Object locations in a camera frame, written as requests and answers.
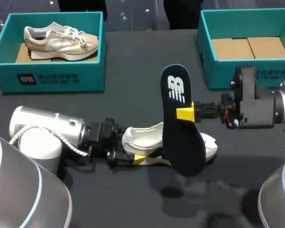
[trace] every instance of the new balance logo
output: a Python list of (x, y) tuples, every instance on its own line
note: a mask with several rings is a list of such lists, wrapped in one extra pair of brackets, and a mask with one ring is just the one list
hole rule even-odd
[(169, 91), (169, 97), (172, 97), (175, 100), (179, 100), (185, 103), (185, 97), (182, 95), (184, 93), (184, 83), (180, 77), (168, 77), (168, 87), (172, 91)]

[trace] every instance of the shoelace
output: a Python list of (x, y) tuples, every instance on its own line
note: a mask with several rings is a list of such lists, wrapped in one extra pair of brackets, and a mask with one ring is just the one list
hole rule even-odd
[(84, 31), (78, 31), (76, 28), (67, 27), (62, 38), (72, 38), (73, 40), (78, 39), (80, 47), (84, 48), (86, 46), (86, 39), (80, 37), (80, 34), (85, 33)]

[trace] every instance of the cardboard insert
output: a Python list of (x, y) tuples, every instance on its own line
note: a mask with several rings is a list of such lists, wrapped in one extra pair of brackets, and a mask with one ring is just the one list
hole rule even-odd
[[(92, 62), (92, 61), (97, 61), (97, 56), (91, 57), (85, 60), (79, 60), (78, 62)], [(63, 59), (44, 59), (44, 60), (31, 60), (29, 57), (29, 49), (25, 45), (25, 43), (21, 43), (17, 58), (16, 58), (16, 63), (49, 63), (49, 62), (66, 62)]]
[(212, 39), (217, 59), (285, 58), (280, 37)]

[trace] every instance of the shoe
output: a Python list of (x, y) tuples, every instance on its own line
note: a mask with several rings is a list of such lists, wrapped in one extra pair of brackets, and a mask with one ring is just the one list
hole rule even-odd
[(31, 59), (79, 61), (97, 54), (98, 37), (55, 22), (45, 28), (24, 28)]
[[(122, 139), (124, 151), (127, 154), (146, 156), (146, 159), (140, 164), (165, 163), (170, 165), (169, 161), (164, 159), (162, 130), (163, 122), (149, 128), (127, 128)], [(205, 143), (206, 162), (208, 162), (215, 156), (218, 146), (211, 136), (203, 133), (201, 136)]]

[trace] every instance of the yellow clip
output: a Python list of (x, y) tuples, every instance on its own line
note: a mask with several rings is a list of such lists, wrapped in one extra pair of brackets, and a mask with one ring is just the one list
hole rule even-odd
[(194, 102), (191, 108), (177, 108), (176, 117), (179, 120), (188, 120), (194, 122)]
[(133, 161), (133, 165), (138, 165), (139, 163), (143, 162), (146, 159), (145, 156), (142, 155), (135, 155), (134, 156), (134, 161)]

